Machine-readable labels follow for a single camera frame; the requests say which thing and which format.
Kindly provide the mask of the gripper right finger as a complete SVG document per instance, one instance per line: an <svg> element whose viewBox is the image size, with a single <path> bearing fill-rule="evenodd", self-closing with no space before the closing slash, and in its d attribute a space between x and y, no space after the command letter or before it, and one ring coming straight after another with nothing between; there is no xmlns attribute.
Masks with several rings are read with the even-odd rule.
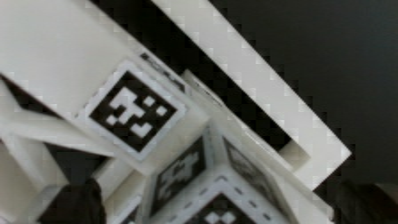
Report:
<svg viewBox="0 0 398 224"><path fill-rule="evenodd" d="M398 224L398 184L340 184L335 224Z"/></svg>

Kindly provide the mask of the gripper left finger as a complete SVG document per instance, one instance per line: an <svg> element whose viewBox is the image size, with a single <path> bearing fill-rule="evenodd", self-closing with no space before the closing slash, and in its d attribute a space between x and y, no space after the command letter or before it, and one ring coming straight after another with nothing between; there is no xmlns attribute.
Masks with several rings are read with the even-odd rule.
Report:
<svg viewBox="0 0 398 224"><path fill-rule="evenodd" d="M95 179L68 185L40 216L42 224L107 224L102 187Z"/></svg>

